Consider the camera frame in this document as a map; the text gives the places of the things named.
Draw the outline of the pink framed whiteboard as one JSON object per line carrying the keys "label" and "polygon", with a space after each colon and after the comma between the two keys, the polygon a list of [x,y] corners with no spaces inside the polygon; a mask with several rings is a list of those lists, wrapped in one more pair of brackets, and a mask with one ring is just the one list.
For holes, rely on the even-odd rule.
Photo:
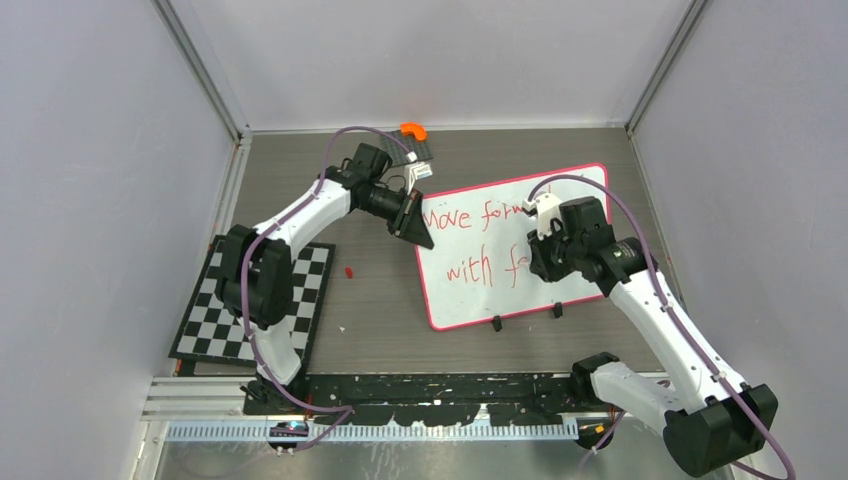
{"label": "pink framed whiteboard", "polygon": [[548,172],[428,195],[422,213],[434,242],[416,251],[427,318],[437,331],[597,299],[598,287],[574,273],[546,283],[529,270],[527,235],[535,219],[522,203],[540,185],[561,200],[604,193]]}

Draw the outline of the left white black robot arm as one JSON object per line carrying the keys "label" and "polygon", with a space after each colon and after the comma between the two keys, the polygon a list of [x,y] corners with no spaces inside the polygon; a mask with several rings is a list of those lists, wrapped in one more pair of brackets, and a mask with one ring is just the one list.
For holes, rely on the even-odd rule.
{"label": "left white black robot arm", "polygon": [[360,144],[353,157],[328,166],[296,202],[254,227],[232,226],[225,236],[216,297],[244,326],[257,372],[272,382],[268,400],[298,412],[307,398],[294,378],[302,367],[285,318],[294,299],[298,255],[318,234],[354,210],[385,221],[388,232],[426,249],[434,246],[413,185],[390,189],[382,180],[390,155]]}

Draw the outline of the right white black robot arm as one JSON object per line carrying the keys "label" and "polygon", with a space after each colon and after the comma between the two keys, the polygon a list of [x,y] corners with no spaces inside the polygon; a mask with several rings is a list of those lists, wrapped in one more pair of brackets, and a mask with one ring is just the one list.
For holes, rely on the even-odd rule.
{"label": "right white black robot arm", "polygon": [[535,219],[527,235],[531,272],[559,282],[578,272],[595,284],[636,326],[670,377],[662,387],[602,352],[572,366],[571,397],[584,410],[603,403],[636,417],[660,435],[675,463],[701,477],[760,451],[778,401],[771,389],[752,387],[678,312],[664,276],[634,237],[615,237],[603,202],[563,202],[542,194],[522,203]]}

